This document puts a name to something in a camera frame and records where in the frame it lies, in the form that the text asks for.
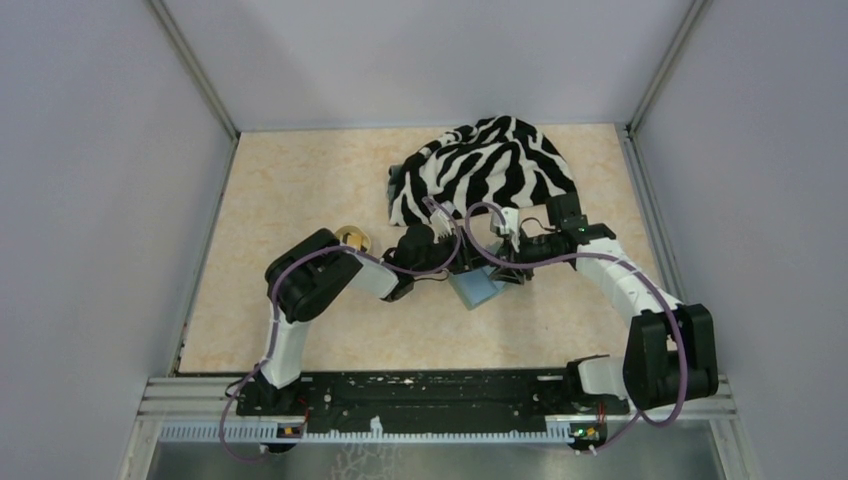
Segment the light blue card holder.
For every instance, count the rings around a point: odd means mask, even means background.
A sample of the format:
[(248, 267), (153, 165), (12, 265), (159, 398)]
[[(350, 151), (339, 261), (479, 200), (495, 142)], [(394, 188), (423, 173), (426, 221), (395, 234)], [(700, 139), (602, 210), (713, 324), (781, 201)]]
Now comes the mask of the light blue card holder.
[(466, 242), (450, 267), (447, 280), (465, 307), (473, 310), (508, 288), (509, 283), (499, 280), (496, 270)]

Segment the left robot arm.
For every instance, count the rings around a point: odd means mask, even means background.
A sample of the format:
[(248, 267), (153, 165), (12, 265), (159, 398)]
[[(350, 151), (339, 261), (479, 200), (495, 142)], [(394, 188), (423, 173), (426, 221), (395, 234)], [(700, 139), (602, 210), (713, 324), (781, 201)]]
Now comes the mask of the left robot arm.
[(424, 276), (458, 275), (488, 265), (463, 228), (438, 234), (428, 225), (413, 225), (380, 257), (343, 243), (327, 228), (316, 230), (265, 272), (271, 327), (256, 377), (263, 383), (261, 401), (277, 414), (297, 406), (296, 381), (302, 373), (310, 323), (349, 286), (394, 302)]

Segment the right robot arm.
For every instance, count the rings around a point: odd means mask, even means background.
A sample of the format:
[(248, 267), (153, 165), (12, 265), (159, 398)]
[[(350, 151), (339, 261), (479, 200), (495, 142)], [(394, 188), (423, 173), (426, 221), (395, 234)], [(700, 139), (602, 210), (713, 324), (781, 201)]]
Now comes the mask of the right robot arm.
[(589, 222), (576, 195), (552, 197), (546, 210), (551, 229), (536, 236), (524, 232), (517, 210), (494, 213), (491, 229), (504, 240), (500, 256), (524, 267), (566, 256), (628, 328), (622, 356), (573, 362), (576, 376), (563, 385), (567, 406), (588, 412), (602, 395), (614, 395), (646, 411), (716, 394), (714, 324), (708, 309), (685, 304), (657, 286), (626, 255), (606, 224)]

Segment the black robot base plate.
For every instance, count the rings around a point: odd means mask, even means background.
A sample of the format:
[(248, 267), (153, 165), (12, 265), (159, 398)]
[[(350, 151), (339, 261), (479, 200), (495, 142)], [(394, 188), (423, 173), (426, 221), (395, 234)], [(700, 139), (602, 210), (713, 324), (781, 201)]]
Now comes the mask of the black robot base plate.
[(309, 433), (536, 433), (556, 415), (628, 416), (614, 395), (588, 394), (573, 368), (305, 372), (274, 388), (256, 376), (236, 413), (304, 416)]

